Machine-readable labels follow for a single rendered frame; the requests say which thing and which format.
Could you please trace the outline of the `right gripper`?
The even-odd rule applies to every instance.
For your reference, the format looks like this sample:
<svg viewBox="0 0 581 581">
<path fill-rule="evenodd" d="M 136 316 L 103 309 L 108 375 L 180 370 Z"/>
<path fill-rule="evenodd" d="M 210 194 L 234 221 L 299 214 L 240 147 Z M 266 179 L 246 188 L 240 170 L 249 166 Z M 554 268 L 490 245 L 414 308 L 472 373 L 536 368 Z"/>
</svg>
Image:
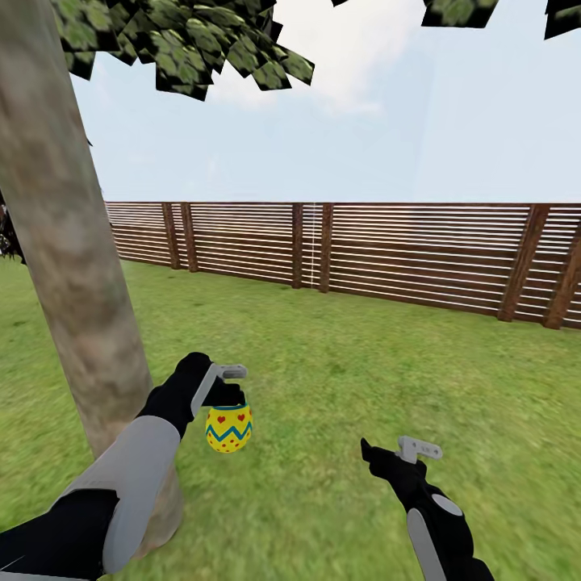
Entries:
<svg viewBox="0 0 581 581">
<path fill-rule="evenodd" d="M 361 446 L 362 459 L 370 462 L 370 473 L 375 477 L 388 480 L 396 495 L 398 495 L 399 482 L 404 477 L 418 475 L 425 479 L 427 466 L 422 461 L 417 461 L 416 464 L 405 462 L 388 449 L 372 448 L 365 437 L 361 439 Z"/>
</svg>

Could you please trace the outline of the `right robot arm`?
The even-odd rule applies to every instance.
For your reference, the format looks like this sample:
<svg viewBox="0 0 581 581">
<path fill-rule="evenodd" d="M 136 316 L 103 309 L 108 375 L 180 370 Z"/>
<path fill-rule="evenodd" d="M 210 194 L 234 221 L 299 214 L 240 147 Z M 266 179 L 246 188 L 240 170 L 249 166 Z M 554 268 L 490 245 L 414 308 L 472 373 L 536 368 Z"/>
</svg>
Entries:
<svg viewBox="0 0 581 581">
<path fill-rule="evenodd" d="M 388 480 L 408 512 L 409 536 L 425 581 L 495 581 L 487 564 L 473 558 L 473 537 L 463 511 L 436 486 L 425 482 L 427 466 L 417 454 L 440 460 L 439 446 L 403 435 L 395 452 L 361 439 L 370 473 Z"/>
</svg>

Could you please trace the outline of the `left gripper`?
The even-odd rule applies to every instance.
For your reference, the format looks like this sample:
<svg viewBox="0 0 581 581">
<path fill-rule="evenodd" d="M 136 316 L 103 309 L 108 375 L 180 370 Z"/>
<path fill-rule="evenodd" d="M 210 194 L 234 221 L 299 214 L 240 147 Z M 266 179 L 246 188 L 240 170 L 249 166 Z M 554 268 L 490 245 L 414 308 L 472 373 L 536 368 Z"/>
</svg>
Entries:
<svg viewBox="0 0 581 581">
<path fill-rule="evenodd" d="M 211 399 L 205 398 L 203 406 L 237 406 L 245 405 L 245 393 L 240 391 L 239 383 L 226 384 L 222 379 L 219 380 L 218 394 L 213 395 Z"/>
</svg>

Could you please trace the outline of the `easter egg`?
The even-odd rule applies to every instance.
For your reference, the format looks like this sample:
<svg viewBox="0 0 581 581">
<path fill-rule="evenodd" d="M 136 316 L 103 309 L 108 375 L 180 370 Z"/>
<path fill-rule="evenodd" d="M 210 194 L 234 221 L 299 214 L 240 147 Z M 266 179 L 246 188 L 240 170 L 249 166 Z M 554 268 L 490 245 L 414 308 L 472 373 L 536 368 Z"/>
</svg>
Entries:
<svg viewBox="0 0 581 581">
<path fill-rule="evenodd" d="M 219 452 L 231 454 L 247 444 L 253 431 L 250 406 L 212 406 L 206 426 L 207 440 Z"/>
</svg>

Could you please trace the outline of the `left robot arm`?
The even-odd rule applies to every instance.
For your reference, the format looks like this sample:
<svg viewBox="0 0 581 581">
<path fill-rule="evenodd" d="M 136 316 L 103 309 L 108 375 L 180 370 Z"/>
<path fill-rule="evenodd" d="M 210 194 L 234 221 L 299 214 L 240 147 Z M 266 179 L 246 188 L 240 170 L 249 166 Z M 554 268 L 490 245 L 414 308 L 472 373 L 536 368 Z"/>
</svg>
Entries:
<svg viewBox="0 0 581 581">
<path fill-rule="evenodd" d="M 0 581 L 97 581 L 126 567 L 147 530 L 187 423 L 245 405 L 245 366 L 188 353 L 144 409 L 42 516 L 0 533 Z"/>
</svg>

